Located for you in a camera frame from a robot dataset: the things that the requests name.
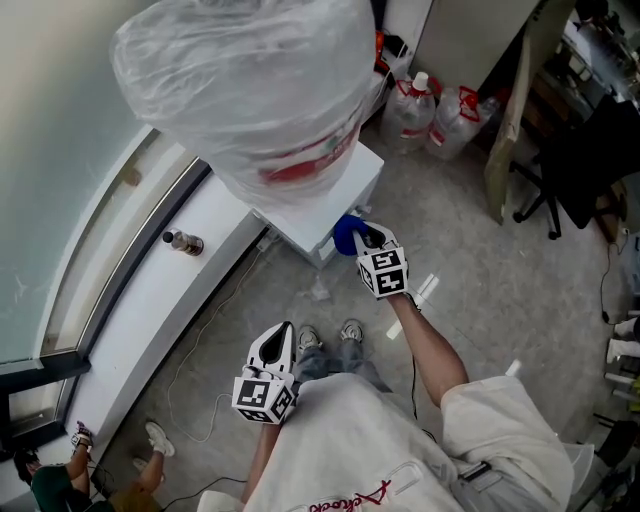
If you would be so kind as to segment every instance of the black chair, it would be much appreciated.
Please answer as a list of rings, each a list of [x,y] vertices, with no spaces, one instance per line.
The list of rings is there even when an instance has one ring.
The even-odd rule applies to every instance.
[[[546,201],[554,224],[549,238],[556,240],[561,235],[556,200],[579,229],[594,215],[615,213],[624,220],[626,203],[615,197],[611,185],[640,171],[640,115],[630,101],[616,103],[605,96],[586,123],[554,140],[534,161],[540,163],[542,177],[516,162],[509,169],[540,189],[526,212],[513,214],[516,222],[528,219]],[[604,194],[611,206],[597,210],[596,200]]]

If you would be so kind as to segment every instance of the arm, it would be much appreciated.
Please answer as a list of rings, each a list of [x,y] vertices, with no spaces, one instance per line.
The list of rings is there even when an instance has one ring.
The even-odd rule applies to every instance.
[[[440,407],[447,391],[469,382],[464,364],[449,342],[431,326],[408,297],[397,294],[387,300],[400,320],[422,383],[433,403]]]
[[[273,447],[276,445],[278,436],[280,435],[281,425],[263,425],[262,433],[260,434],[260,440],[258,441],[258,447],[256,448],[256,454],[253,456],[251,462],[251,469],[249,470],[249,478],[247,478],[247,485],[242,493],[240,501],[247,503],[254,489],[260,481],[260,477],[264,472],[264,468],[267,467],[269,457]]]

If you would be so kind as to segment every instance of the sleeve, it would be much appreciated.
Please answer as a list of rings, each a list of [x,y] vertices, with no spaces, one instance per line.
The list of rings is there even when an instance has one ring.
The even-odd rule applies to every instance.
[[[44,466],[36,471],[31,490],[36,498],[54,496],[71,488],[71,479],[65,466]]]
[[[196,512],[242,512],[244,505],[223,492],[205,491],[202,493]]]
[[[573,466],[522,383],[493,377],[450,389],[442,399],[443,449],[509,475],[551,510],[565,510]]]

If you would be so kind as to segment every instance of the hand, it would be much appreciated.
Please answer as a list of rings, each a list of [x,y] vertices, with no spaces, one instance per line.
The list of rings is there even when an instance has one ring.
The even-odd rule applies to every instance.
[[[76,431],[71,436],[71,444],[74,448],[78,446],[85,446],[86,448],[91,448],[93,446],[93,439],[91,436],[91,431],[84,426],[84,423],[81,421],[78,422]]]
[[[386,297],[386,299],[393,308],[395,308],[401,302],[409,300],[404,293],[394,293],[393,295],[389,295],[388,297]]]

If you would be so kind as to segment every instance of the small bottle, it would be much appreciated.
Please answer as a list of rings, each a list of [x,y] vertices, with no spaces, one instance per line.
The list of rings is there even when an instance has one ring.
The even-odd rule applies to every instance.
[[[198,256],[204,249],[202,238],[187,235],[179,229],[165,231],[162,235],[162,241],[170,244],[172,249],[185,252],[191,256]]]

